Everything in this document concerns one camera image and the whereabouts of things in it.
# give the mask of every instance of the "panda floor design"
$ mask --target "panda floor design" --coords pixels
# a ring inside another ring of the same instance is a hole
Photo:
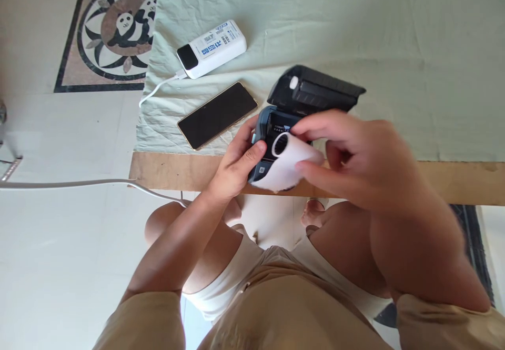
[[[142,89],[157,0],[78,0],[55,92]]]

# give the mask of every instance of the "white charging cable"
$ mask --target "white charging cable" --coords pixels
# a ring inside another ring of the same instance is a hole
[[[146,97],[144,97],[142,100],[140,100],[140,102],[138,103],[138,106],[140,107],[140,106],[142,105],[142,103],[143,103],[145,100],[149,99],[150,97],[153,97],[153,96],[154,96],[154,94],[155,94],[156,92],[158,92],[159,88],[160,88],[162,85],[164,85],[164,84],[166,84],[166,83],[168,83],[168,82],[171,82],[172,80],[175,80],[175,79],[185,79],[185,78],[187,78],[187,77],[188,77],[188,76],[186,75],[186,72],[185,72],[183,69],[180,69],[179,71],[177,71],[177,72],[176,72],[176,74],[175,74],[174,76],[172,76],[171,78],[166,79],[166,80],[162,81],[160,84],[158,84],[158,85],[156,86],[156,88],[154,88],[154,90],[153,90],[153,91],[152,91],[149,95],[147,95],[147,96],[146,96]]]
[[[100,179],[94,181],[82,181],[82,182],[64,182],[64,183],[11,183],[11,182],[0,182],[0,191],[3,189],[16,189],[18,191],[32,191],[35,189],[59,189],[59,188],[75,188],[75,187],[86,187],[99,184],[127,184],[129,186],[135,187],[136,189],[145,192],[151,196],[160,197],[163,199],[171,200],[187,208],[190,201],[183,199],[183,192],[180,192],[180,199],[175,197],[165,196],[158,194],[146,187],[142,187],[140,184],[135,183],[128,179]]]

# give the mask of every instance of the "leg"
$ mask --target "leg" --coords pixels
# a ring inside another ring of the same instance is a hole
[[[146,242],[150,246],[161,233],[183,212],[178,203],[168,203],[156,209],[148,218],[145,228]],[[231,221],[241,217],[240,207],[232,200],[223,219]],[[223,220],[217,225],[201,259],[184,285],[184,293],[192,294],[208,286],[223,272],[237,252],[242,235],[229,228]]]
[[[372,256],[369,212],[349,202],[324,211],[319,202],[308,201],[302,224],[314,248],[347,280],[372,295],[390,297]]]

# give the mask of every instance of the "khaki shorts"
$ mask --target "khaki shorts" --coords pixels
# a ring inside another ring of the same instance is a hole
[[[215,321],[221,317],[244,286],[248,275],[256,267],[271,262],[294,263],[308,268],[316,276],[346,294],[369,321],[392,301],[371,295],[344,278],[318,253],[308,237],[304,237],[293,251],[289,252],[279,246],[263,250],[247,234],[242,237],[237,253],[228,266],[212,283],[199,292],[183,296],[202,312],[205,320]]]

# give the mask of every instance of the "smartphone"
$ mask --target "smartphone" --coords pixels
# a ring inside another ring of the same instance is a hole
[[[177,123],[193,150],[199,150],[258,107],[240,82],[228,87]]]

